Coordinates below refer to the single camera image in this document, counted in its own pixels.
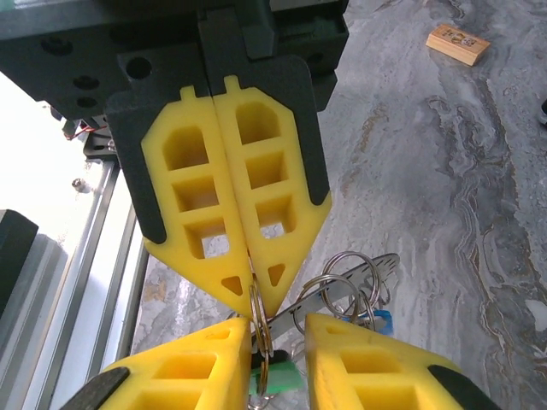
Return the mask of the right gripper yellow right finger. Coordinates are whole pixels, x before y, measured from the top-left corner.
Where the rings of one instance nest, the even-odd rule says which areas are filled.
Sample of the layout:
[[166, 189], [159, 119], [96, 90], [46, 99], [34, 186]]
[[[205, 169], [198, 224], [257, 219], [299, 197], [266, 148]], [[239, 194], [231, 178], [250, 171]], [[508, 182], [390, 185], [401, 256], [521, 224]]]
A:
[[313, 409], [496, 409], [450, 360], [321, 313], [305, 319]]

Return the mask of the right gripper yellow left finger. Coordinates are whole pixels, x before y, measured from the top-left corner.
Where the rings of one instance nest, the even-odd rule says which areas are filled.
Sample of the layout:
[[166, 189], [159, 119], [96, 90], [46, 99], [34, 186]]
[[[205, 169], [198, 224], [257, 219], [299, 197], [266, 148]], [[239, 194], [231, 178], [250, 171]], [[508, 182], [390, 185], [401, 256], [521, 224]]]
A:
[[225, 320], [108, 366], [65, 409], [246, 409], [250, 322]]

